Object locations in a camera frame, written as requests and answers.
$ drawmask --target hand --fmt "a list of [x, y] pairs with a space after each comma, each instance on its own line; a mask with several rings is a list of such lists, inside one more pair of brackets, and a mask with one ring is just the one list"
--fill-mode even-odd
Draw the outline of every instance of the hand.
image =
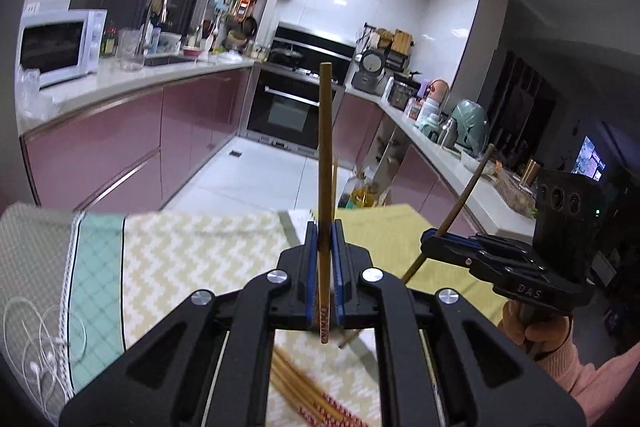
[[522, 346], [525, 340], [535, 343], [542, 342], [541, 351], [550, 353], [562, 346], [569, 336], [568, 317], [556, 315], [548, 321], [536, 322], [525, 328], [518, 318], [519, 313], [519, 302], [505, 302], [502, 308], [502, 320], [498, 324], [498, 329], [503, 331], [517, 346]]

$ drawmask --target microwave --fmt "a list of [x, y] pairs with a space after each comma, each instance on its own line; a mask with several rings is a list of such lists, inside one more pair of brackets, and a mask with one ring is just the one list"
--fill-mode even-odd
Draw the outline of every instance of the microwave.
[[55, 10], [23, 15], [16, 64], [40, 70], [40, 88], [97, 73], [107, 10]]

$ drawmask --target white floor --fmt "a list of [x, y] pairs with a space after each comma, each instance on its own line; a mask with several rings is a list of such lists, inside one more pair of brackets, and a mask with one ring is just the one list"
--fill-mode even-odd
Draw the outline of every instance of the white floor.
[[[242, 155], [232, 156], [231, 151]], [[347, 169], [338, 169], [338, 198], [350, 176]], [[317, 160], [236, 137], [164, 209], [190, 214], [243, 214], [316, 206]]]

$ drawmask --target glass cup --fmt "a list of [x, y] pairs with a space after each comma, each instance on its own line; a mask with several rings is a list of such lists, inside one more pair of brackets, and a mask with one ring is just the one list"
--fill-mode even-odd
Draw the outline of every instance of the glass cup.
[[141, 30], [127, 28], [118, 32], [116, 58], [122, 71], [140, 71], [145, 65], [145, 55], [138, 54]]

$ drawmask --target pink sleeve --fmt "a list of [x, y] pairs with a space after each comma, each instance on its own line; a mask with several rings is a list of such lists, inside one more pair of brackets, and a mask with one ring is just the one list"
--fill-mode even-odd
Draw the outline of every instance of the pink sleeve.
[[587, 425], [593, 425], [609, 408], [640, 362], [640, 344], [596, 369], [580, 364], [578, 350], [569, 336], [562, 347], [538, 362], [584, 410]]

